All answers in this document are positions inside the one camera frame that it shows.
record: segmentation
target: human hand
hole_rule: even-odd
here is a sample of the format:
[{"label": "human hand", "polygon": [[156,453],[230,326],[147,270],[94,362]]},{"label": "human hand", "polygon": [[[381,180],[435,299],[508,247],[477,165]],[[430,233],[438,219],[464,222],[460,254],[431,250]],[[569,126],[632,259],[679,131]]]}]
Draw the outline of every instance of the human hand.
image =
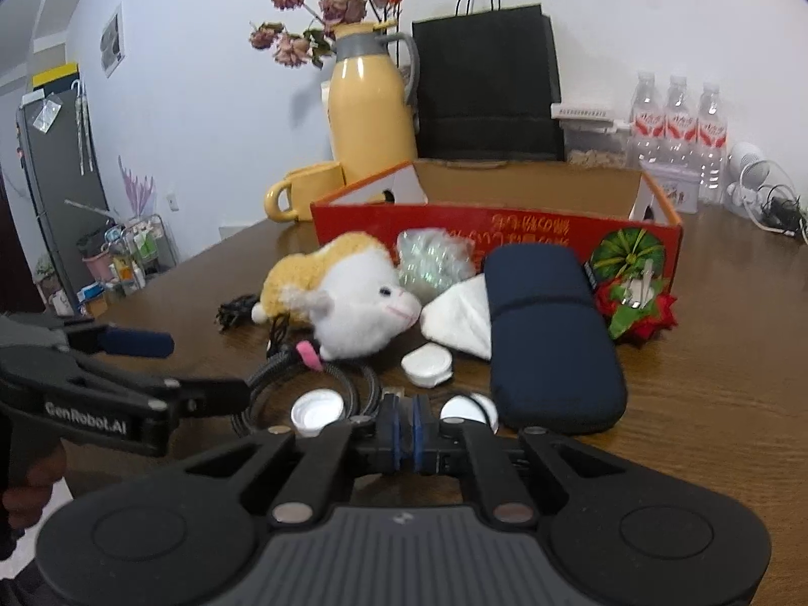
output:
[{"label": "human hand", "polygon": [[67,455],[62,442],[47,458],[28,469],[25,485],[10,487],[3,493],[3,508],[14,530],[31,528],[42,518],[42,509],[50,501],[54,484],[62,480],[67,469]]}]

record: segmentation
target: stuffed sheep toy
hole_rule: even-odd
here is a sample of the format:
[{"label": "stuffed sheep toy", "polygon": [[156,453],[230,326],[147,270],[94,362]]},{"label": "stuffed sheep toy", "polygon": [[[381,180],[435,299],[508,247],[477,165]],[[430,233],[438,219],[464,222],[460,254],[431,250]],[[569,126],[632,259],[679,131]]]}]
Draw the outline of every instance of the stuffed sheep toy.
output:
[{"label": "stuffed sheep toy", "polygon": [[323,360],[369,356],[418,321],[421,303],[399,287],[387,248],[364,232],[347,232],[311,255],[289,255],[269,272],[255,323],[289,313],[312,325]]}]

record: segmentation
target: yellow stripe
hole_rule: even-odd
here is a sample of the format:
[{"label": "yellow stripe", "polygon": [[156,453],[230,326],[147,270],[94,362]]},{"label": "yellow stripe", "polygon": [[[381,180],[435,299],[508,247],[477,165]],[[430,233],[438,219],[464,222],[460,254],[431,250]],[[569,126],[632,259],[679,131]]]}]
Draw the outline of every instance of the yellow stripe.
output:
[{"label": "yellow stripe", "polygon": [[39,88],[42,84],[47,84],[48,82],[58,80],[60,77],[74,75],[75,73],[78,73],[78,64],[64,64],[63,66],[56,66],[44,72],[38,72],[35,76],[31,77],[31,84],[33,84],[34,88]]},{"label": "yellow stripe", "polygon": [[625,252],[625,250],[623,250],[623,248],[619,247],[619,245],[617,245],[617,244],[613,244],[613,243],[611,243],[611,241],[609,241],[608,239],[603,239],[603,241],[601,241],[601,244],[603,244],[604,246],[606,246],[606,248],[611,249],[611,251],[613,251],[613,252],[615,252],[615,253],[620,253],[620,254],[622,254],[622,256],[623,256],[623,257],[625,257],[626,255],[628,255],[628,253],[627,253],[627,252]]},{"label": "yellow stripe", "polygon": [[622,264],[624,262],[625,258],[602,259],[599,262],[595,262],[595,264],[592,265],[592,268],[602,269],[603,267],[611,267],[613,264]]},{"label": "yellow stripe", "polygon": [[628,255],[631,253],[631,248],[629,248],[629,240],[625,238],[625,234],[623,234],[623,230],[617,230],[617,238],[620,240],[620,243],[623,244],[623,251],[625,254]]},{"label": "yellow stripe", "polygon": [[637,234],[637,240],[634,242],[634,247],[631,249],[632,253],[637,252],[637,247],[640,245],[640,241],[645,236],[645,228],[640,228],[640,232]]},{"label": "yellow stripe", "polygon": [[641,250],[637,253],[637,257],[641,258],[643,255],[648,255],[648,253],[652,253],[653,251],[660,250],[662,247],[661,245],[652,246],[650,248],[646,248],[645,250]]}]

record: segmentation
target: yellow mug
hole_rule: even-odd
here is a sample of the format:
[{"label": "yellow mug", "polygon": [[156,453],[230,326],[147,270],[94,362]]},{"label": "yellow mug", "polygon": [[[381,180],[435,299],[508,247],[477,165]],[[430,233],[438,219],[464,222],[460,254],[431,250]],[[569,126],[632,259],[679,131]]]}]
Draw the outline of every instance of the yellow mug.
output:
[{"label": "yellow mug", "polygon": [[[345,186],[342,164],[337,161],[324,161],[287,173],[283,180],[268,190],[264,196],[264,212],[278,223],[288,221],[310,221],[311,204],[329,193]],[[280,209],[278,198],[286,192],[289,202],[287,210]]]}]

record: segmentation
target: yellow thermos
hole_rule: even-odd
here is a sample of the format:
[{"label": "yellow thermos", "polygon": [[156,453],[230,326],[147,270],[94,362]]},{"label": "yellow thermos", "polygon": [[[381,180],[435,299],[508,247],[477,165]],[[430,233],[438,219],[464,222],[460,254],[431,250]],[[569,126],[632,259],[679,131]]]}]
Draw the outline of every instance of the yellow thermos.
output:
[{"label": "yellow thermos", "polygon": [[[419,60],[409,34],[381,34],[373,23],[337,25],[337,64],[328,95],[334,159],[346,184],[392,168],[418,155],[411,104],[418,84]],[[411,56],[405,85],[387,46],[403,41]]]}]

